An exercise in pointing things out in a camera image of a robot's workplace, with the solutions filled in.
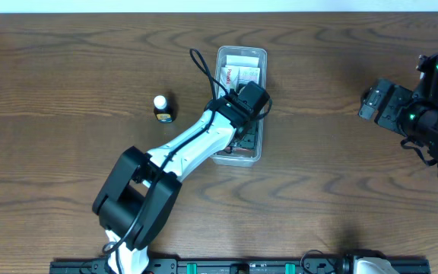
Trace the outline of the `red Panadol box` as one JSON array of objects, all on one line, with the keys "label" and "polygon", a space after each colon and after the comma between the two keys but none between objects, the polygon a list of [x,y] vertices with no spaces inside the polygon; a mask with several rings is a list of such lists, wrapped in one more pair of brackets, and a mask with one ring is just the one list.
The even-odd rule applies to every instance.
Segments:
[{"label": "red Panadol box", "polygon": [[258,123],[251,122],[248,130],[240,137],[235,137],[224,149],[229,155],[239,155],[252,158],[256,153],[258,135]]}]

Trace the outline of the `dark syrup bottle white cap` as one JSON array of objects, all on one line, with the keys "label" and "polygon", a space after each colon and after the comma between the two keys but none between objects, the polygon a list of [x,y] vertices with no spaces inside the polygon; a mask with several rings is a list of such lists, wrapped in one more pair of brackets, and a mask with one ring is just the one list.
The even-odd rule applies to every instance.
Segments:
[{"label": "dark syrup bottle white cap", "polygon": [[161,123],[171,123],[174,121],[173,108],[168,104],[163,95],[154,98],[154,115]]}]

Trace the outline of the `white Panadol box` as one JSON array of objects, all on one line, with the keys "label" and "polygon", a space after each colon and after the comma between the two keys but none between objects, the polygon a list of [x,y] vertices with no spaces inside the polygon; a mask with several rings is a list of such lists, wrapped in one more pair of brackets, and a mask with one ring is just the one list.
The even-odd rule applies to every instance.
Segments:
[{"label": "white Panadol box", "polygon": [[235,65],[226,65],[221,68],[220,83],[227,93],[237,89],[239,71],[240,67]]}]

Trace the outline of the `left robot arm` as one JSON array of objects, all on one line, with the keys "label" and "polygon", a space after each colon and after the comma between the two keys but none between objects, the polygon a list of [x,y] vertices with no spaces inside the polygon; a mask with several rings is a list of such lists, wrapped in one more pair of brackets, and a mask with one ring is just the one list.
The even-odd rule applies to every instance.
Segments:
[{"label": "left robot arm", "polygon": [[148,245],[167,222],[184,179],[270,105],[270,100],[226,95],[211,101],[193,126],[165,145],[147,152],[132,146],[119,156],[92,205],[109,237],[106,255],[113,272],[144,272]]}]

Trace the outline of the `clear plastic container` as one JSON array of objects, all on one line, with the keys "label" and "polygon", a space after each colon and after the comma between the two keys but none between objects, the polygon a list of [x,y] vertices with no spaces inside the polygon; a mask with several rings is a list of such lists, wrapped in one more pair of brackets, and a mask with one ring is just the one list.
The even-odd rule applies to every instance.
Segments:
[{"label": "clear plastic container", "polygon": [[[216,88],[218,97],[226,91],[240,91],[244,85],[254,81],[266,88],[268,57],[261,48],[246,46],[222,46],[217,51],[214,78],[220,82]],[[216,164],[251,167],[262,154],[263,122],[255,121],[248,132],[233,141],[223,150],[211,156]]]}]

